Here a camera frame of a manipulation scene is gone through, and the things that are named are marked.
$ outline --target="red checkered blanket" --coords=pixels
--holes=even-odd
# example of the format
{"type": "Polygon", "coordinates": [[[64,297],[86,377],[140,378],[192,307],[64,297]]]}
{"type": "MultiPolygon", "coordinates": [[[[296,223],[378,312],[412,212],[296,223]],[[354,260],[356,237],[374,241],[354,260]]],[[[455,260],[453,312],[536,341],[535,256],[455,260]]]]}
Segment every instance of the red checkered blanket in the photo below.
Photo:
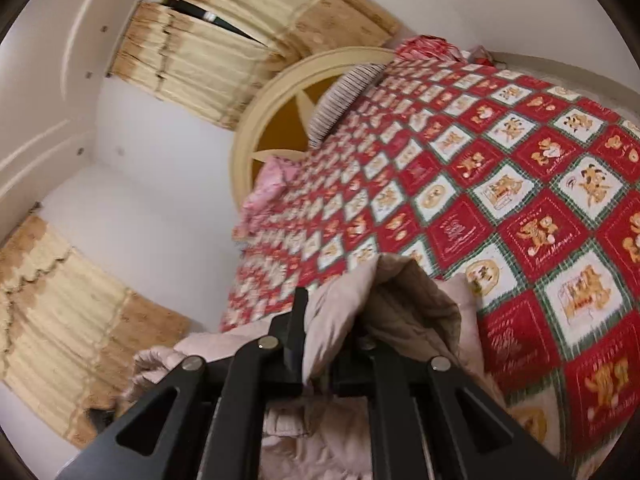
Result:
{"type": "Polygon", "coordinates": [[[640,129],[510,70],[396,60],[303,162],[223,329],[378,252],[481,296],[510,413],[586,478],[640,400],[640,129]]]}

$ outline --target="silver bolt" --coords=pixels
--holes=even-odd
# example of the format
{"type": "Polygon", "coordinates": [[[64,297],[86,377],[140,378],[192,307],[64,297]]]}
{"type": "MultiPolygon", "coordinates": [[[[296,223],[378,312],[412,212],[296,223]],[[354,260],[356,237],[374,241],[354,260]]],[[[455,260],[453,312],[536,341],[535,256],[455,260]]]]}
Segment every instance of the silver bolt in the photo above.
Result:
{"type": "Polygon", "coordinates": [[[266,335],[258,339],[258,348],[262,348],[263,350],[273,350],[279,344],[278,338],[273,335],[266,335]]]}
{"type": "Polygon", "coordinates": [[[438,355],[431,360],[431,368],[437,372],[446,372],[451,368],[451,361],[442,355],[438,355]]]}
{"type": "Polygon", "coordinates": [[[204,359],[202,357],[198,357],[197,355],[190,355],[184,361],[182,361],[182,369],[187,370],[188,372],[194,372],[196,370],[200,370],[203,364],[204,359]]]}
{"type": "Polygon", "coordinates": [[[369,350],[373,350],[376,347],[376,342],[371,336],[366,335],[358,339],[358,346],[361,350],[368,352],[369,350]]]}

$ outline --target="striped pillow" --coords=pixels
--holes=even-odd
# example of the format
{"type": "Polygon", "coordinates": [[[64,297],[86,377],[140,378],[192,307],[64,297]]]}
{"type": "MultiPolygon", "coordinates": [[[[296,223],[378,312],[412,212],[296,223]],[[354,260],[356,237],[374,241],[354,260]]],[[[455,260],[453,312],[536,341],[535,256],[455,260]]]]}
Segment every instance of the striped pillow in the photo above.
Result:
{"type": "Polygon", "coordinates": [[[358,65],[331,85],[318,101],[306,128],[309,148],[317,148],[353,102],[377,81],[386,65],[358,65]]]}

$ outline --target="round wooden headboard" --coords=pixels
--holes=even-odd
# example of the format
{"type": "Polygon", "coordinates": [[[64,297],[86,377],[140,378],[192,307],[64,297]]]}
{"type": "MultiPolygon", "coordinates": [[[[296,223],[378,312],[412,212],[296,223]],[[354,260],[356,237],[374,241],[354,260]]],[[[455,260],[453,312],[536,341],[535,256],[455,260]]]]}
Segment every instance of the round wooden headboard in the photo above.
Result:
{"type": "Polygon", "coordinates": [[[322,94],[343,73],[363,63],[389,63],[386,48],[348,46],[307,57],[269,81],[247,107],[234,134],[229,171],[236,207],[251,192],[270,155],[306,155],[306,125],[322,94]]]}

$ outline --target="yellow curtain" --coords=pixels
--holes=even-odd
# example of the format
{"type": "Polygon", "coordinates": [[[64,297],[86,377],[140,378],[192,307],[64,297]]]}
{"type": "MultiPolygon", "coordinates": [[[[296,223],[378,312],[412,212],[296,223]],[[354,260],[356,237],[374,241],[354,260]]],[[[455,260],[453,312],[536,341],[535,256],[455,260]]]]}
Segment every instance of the yellow curtain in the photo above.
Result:
{"type": "Polygon", "coordinates": [[[0,378],[57,434],[84,447],[86,408],[108,408],[135,352],[172,346],[188,318],[137,295],[30,216],[0,250],[0,378]]]}
{"type": "Polygon", "coordinates": [[[142,3],[112,72],[231,129],[255,93],[287,66],[341,46],[380,46],[399,28],[369,0],[185,1],[257,41],[142,3]]]}

